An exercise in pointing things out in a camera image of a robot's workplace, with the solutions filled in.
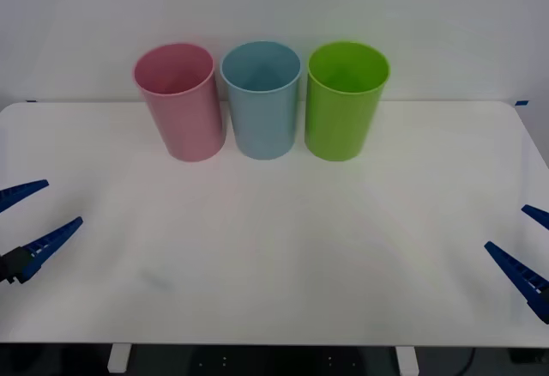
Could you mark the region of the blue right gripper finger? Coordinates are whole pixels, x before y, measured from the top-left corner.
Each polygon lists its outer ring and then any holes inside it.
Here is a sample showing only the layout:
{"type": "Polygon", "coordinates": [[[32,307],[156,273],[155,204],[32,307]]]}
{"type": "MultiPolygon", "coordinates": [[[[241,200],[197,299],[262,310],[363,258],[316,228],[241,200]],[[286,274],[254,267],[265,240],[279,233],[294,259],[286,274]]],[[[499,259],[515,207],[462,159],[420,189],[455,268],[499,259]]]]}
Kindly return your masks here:
{"type": "Polygon", "coordinates": [[[531,217],[532,219],[534,219],[535,221],[537,221],[543,227],[549,227],[549,213],[548,212],[546,212],[542,209],[535,208],[531,205],[524,205],[521,208],[521,211],[524,214],[531,217]]]}
{"type": "Polygon", "coordinates": [[[526,300],[535,315],[548,324],[548,281],[491,241],[485,249],[526,300]]]}

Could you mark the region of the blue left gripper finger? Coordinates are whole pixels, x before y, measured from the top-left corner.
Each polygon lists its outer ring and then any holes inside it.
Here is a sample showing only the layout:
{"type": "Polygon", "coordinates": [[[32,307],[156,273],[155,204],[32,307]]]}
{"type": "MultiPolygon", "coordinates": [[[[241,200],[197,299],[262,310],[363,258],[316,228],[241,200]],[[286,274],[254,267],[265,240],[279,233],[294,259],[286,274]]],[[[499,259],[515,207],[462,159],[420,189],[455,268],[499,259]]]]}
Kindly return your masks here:
{"type": "Polygon", "coordinates": [[[1,281],[23,284],[30,280],[51,257],[82,225],[83,219],[76,217],[60,228],[27,243],[17,246],[1,256],[1,281]]]}
{"type": "Polygon", "coordinates": [[[48,185],[49,182],[46,179],[42,179],[0,190],[0,212],[4,212],[6,209],[35,192],[46,188],[48,185]]]}

